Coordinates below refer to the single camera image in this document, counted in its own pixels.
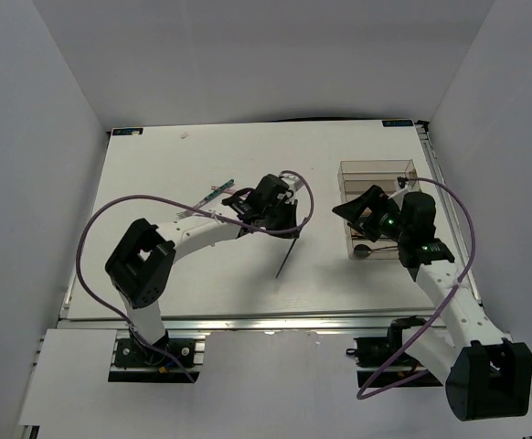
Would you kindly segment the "black spoon short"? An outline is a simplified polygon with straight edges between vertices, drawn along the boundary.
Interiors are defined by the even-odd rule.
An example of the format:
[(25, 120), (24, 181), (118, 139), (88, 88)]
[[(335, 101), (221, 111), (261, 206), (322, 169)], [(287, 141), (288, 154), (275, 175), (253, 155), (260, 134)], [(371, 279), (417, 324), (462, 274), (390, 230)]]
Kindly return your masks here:
[(398, 258), (398, 247), (396, 245), (389, 245), (372, 248), (360, 243), (353, 249), (353, 258), (356, 260), (393, 260)]

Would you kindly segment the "purple chopstick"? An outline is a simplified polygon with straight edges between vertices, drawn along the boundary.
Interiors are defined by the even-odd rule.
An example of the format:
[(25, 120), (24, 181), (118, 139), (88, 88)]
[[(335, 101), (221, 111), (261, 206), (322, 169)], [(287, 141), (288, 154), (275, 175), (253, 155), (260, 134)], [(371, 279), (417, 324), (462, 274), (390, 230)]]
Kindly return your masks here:
[(284, 255), (283, 259), (282, 259), (282, 263), (281, 263), (281, 265), (280, 265), (280, 267), (279, 267), (277, 273), (275, 274), (275, 279), (278, 279), (278, 278), (280, 277), (280, 275), (282, 274), (282, 271), (283, 271), (283, 269), (284, 269), (286, 263), (288, 262), (288, 260), (289, 260), (289, 258), (290, 258), (290, 256), (291, 256), (291, 254), (292, 254), (292, 252), (293, 252), (293, 249), (294, 249), (294, 247), (295, 247), (295, 244), (296, 244), (296, 242), (297, 242), (298, 240), (299, 240), (299, 237), (295, 237), (295, 238), (293, 238), (293, 240), (292, 240), (292, 242), (291, 242), (291, 244), (290, 244), (290, 246), (289, 246), (289, 248), (288, 248), (288, 251), (285, 253), (285, 255)]

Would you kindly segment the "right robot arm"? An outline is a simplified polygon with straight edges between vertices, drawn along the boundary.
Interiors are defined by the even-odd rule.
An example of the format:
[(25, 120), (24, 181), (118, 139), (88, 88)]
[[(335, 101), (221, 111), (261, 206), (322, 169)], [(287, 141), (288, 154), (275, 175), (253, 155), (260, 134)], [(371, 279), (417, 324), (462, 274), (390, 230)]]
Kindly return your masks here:
[(372, 386), (394, 362), (412, 361), (399, 385), (432, 375), (444, 387), (447, 402), (461, 421), (521, 417), (528, 413), (532, 352), (514, 342), (487, 317), (464, 284), (470, 268), (460, 267), (447, 245), (437, 238), (436, 201), (410, 189), (409, 179), (389, 196), (377, 186), (333, 212), (369, 241), (385, 237), (398, 247), (399, 262), (430, 298), (434, 313), (397, 319), (387, 332), (387, 358), (361, 384), (361, 401), (382, 392)]

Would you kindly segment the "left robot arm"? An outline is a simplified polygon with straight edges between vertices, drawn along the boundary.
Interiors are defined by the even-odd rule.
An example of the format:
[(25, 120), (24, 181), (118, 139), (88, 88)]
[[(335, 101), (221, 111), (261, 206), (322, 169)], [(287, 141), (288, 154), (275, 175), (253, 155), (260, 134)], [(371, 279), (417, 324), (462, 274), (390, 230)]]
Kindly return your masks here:
[(168, 335), (158, 299), (173, 265), (193, 252), (258, 230), (281, 239), (297, 238), (301, 228), (296, 193), (304, 186), (294, 172), (269, 174), (255, 188), (223, 199), (207, 215), (162, 225), (137, 219), (130, 225), (105, 263), (105, 272), (121, 295), (138, 358), (148, 365), (165, 358)]

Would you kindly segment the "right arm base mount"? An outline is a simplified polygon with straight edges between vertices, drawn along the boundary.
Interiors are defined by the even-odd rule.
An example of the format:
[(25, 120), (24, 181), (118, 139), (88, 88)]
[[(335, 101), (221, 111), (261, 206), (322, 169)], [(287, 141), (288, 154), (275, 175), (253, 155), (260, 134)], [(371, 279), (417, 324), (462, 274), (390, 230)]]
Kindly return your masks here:
[[(361, 387), (373, 372), (401, 347), (404, 329), (416, 329), (425, 322), (425, 319), (417, 316), (398, 318), (391, 322), (385, 336), (355, 338), (355, 346), (347, 348), (346, 355), (356, 362), (357, 385)], [(403, 384), (403, 387), (441, 387), (439, 381), (421, 363), (403, 353), (375, 379), (371, 388), (379, 389), (416, 373), (421, 376)]]

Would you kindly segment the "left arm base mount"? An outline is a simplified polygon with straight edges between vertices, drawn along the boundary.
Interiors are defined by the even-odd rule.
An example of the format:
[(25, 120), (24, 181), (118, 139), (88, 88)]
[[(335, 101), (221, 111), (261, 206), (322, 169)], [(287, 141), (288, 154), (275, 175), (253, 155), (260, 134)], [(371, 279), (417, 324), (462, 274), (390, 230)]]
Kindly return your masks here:
[(143, 346), (132, 333), (117, 337), (114, 343), (108, 382), (192, 384), (197, 381), (203, 347), (194, 338), (166, 336), (155, 346)]

